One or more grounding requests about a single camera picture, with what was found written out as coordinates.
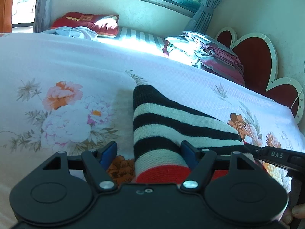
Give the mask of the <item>person's right hand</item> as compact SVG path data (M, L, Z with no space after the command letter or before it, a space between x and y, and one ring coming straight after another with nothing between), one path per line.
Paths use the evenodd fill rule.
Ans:
M304 219L305 218L305 204L296 205L292 209L287 208L281 218L281 221L285 225L289 225L293 219Z

